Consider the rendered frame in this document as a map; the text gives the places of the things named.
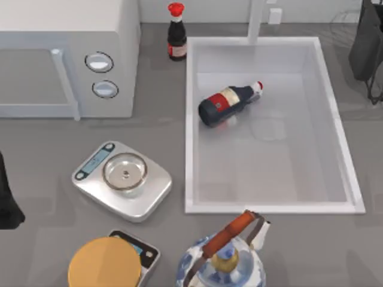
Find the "dark bottle with red label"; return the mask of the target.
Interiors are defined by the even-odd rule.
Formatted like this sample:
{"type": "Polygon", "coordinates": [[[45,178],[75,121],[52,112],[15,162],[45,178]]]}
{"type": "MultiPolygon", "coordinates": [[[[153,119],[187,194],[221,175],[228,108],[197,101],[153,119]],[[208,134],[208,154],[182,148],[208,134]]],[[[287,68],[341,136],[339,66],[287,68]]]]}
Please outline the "dark bottle with red label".
{"type": "Polygon", "coordinates": [[[243,87],[227,86],[200,102],[199,117],[204,125],[216,127],[241,112],[247,105],[259,100],[263,88],[263,83],[260,81],[243,87]]]}

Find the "silver kitchen scale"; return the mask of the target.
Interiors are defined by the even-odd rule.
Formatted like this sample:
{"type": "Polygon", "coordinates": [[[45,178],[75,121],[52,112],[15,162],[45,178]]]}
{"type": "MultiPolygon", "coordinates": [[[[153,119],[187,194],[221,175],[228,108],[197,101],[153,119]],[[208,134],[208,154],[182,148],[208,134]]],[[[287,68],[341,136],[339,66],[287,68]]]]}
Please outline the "silver kitchen scale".
{"type": "Polygon", "coordinates": [[[172,188],[162,166],[117,141],[102,143],[71,179],[83,194],[130,222],[145,221],[172,188]]]}

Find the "white sink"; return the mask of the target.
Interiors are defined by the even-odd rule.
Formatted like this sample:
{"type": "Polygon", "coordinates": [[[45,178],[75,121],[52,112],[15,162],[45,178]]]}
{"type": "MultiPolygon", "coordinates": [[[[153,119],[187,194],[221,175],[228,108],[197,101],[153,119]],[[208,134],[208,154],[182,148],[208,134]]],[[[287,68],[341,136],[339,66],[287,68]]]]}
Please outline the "white sink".
{"type": "Polygon", "coordinates": [[[191,37],[186,78],[187,213],[365,213],[317,37],[191,37]],[[258,101],[201,122],[204,98],[255,81],[258,101]]]}

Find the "pale microwave oven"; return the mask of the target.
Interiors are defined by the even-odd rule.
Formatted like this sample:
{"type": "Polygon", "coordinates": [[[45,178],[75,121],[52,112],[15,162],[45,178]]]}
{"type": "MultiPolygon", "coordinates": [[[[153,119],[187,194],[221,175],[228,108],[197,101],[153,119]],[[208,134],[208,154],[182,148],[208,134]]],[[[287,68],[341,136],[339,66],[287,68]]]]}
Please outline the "pale microwave oven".
{"type": "Polygon", "coordinates": [[[50,50],[63,59],[82,118],[132,115],[141,36],[138,0],[0,0],[0,118],[73,118],[50,50]],[[87,55],[114,61],[91,71],[87,55]],[[92,84],[112,81],[119,93],[97,97],[92,84]]]}

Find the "small microwave knob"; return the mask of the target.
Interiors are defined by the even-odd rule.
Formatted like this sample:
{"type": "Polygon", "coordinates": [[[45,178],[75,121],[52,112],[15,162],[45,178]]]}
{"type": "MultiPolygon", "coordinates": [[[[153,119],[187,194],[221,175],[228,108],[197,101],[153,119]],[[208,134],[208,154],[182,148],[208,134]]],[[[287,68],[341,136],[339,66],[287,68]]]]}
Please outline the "small microwave knob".
{"type": "Polygon", "coordinates": [[[118,86],[112,81],[104,80],[92,84],[92,92],[100,98],[112,99],[119,93],[118,86]]]}

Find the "dark bottle with red cap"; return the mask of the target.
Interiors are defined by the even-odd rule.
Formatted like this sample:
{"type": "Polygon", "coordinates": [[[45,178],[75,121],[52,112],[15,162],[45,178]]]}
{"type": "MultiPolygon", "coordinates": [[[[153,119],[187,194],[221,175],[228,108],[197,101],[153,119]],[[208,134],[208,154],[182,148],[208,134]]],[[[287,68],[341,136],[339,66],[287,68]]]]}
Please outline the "dark bottle with red cap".
{"type": "Polygon", "coordinates": [[[179,62],[187,57],[187,36],[183,23],[184,4],[172,2],[168,5],[168,10],[172,16],[168,28],[168,56],[171,60],[179,62]]]}

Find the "large microwave knob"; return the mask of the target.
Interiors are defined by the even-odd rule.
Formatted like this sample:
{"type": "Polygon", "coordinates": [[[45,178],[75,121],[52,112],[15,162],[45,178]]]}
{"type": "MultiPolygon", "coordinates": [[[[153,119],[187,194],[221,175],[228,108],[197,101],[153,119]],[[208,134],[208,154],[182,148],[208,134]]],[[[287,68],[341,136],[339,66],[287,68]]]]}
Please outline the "large microwave knob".
{"type": "Polygon", "coordinates": [[[91,71],[96,73],[106,73],[114,67],[113,59],[101,51],[87,55],[84,62],[91,71]]]}

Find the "blue and white teapot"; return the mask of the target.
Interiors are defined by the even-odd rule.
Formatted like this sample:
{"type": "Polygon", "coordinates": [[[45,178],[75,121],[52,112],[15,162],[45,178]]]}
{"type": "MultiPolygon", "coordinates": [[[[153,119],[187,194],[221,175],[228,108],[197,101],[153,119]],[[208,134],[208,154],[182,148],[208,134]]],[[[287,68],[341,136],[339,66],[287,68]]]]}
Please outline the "blue and white teapot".
{"type": "Polygon", "coordinates": [[[266,287],[258,251],[270,221],[245,210],[221,231],[198,240],[180,259],[175,287],[266,287]]]}

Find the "tall white tap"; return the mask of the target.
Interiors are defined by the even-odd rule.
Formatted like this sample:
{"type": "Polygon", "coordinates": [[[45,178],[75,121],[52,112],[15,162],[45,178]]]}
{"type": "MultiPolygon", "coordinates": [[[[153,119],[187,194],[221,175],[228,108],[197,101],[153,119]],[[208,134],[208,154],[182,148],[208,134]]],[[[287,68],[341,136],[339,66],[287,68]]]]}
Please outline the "tall white tap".
{"type": "Polygon", "coordinates": [[[250,18],[248,23],[247,40],[249,45],[255,45],[259,35],[266,0],[250,1],[250,18]]]}

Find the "scale with yellow round plate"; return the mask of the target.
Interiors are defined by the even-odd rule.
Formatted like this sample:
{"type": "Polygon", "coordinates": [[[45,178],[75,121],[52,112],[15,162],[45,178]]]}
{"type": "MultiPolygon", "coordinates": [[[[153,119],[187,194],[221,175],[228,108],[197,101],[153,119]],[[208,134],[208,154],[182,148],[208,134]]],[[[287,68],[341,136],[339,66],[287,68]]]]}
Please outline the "scale with yellow round plate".
{"type": "Polygon", "coordinates": [[[153,245],[113,230],[76,251],[68,266],[68,287],[145,287],[159,258],[153,245]]]}

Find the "white wall socket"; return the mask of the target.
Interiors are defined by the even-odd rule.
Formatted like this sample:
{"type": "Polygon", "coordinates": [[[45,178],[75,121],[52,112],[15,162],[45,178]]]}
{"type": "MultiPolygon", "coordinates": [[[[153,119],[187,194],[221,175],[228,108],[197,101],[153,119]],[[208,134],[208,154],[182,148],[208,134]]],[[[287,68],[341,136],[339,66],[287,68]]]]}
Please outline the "white wall socket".
{"type": "Polygon", "coordinates": [[[279,25],[282,22],[282,8],[271,8],[269,10],[269,25],[279,25]]]}

